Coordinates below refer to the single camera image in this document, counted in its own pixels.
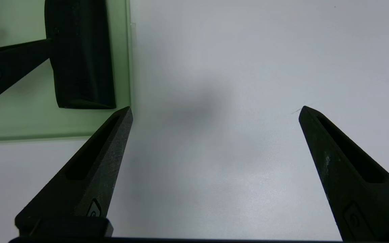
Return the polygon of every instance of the green translucent panel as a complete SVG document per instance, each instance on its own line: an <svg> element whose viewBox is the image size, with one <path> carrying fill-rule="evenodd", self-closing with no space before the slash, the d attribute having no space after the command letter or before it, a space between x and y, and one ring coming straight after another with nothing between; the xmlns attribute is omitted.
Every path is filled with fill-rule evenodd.
<svg viewBox="0 0 389 243"><path fill-rule="evenodd" d="M130 105L130 9L125 0L108 0L107 4L115 94L120 109ZM45 37L44 0L0 0L0 46ZM47 60L0 95L0 141L90 136L113 112L59 108L52 67Z"/></svg>

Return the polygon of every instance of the black mount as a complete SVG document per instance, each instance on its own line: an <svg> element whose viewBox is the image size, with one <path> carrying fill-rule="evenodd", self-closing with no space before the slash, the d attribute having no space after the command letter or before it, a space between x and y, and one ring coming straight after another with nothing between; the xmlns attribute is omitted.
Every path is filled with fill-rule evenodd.
<svg viewBox="0 0 389 243"><path fill-rule="evenodd" d="M48 58L58 106L116 108L106 2L46 0L46 39L0 47L0 94Z"/></svg>

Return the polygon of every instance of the white table surface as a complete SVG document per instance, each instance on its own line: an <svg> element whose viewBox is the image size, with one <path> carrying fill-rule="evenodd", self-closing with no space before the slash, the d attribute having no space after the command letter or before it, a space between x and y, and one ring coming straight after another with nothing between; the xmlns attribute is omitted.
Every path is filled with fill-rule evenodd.
<svg viewBox="0 0 389 243"><path fill-rule="evenodd" d="M309 105L389 171L389 1L132 0L114 236L340 240ZM83 141L0 144L0 242Z"/></svg>

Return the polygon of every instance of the white surface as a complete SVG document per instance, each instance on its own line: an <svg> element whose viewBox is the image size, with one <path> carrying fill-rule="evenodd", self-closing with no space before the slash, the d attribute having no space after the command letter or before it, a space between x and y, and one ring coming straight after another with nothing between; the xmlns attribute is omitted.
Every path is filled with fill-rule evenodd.
<svg viewBox="0 0 389 243"><path fill-rule="evenodd" d="M136 117L114 236L340 240L298 109L389 171L389 1L131 6ZM81 145L0 145L0 242Z"/></svg>
<svg viewBox="0 0 389 243"><path fill-rule="evenodd" d="M14 217L84 142L0 144L0 243L19 235Z"/></svg>

